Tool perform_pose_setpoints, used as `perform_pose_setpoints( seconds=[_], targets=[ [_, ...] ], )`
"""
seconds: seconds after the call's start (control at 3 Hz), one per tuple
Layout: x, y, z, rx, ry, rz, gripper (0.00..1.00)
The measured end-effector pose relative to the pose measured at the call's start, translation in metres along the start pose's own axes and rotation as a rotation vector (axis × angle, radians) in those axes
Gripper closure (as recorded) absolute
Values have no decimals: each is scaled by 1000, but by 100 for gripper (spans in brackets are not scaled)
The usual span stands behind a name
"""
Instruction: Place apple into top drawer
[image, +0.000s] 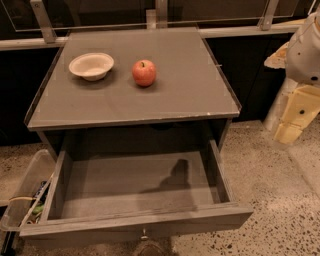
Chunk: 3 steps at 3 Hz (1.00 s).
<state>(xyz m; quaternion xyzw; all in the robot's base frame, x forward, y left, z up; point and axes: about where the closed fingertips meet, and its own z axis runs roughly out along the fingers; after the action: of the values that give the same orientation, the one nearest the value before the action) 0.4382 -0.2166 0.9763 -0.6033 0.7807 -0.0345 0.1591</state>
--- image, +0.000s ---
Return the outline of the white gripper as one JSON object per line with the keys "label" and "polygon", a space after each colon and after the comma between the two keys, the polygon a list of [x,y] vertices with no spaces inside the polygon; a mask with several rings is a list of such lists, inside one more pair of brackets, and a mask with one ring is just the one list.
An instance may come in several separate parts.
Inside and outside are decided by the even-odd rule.
{"label": "white gripper", "polygon": [[288,102],[274,139],[293,143],[320,113],[320,13],[310,14],[304,24],[273,54],[264,65],[284,69],[286,76],[303,85],[288,96]]}

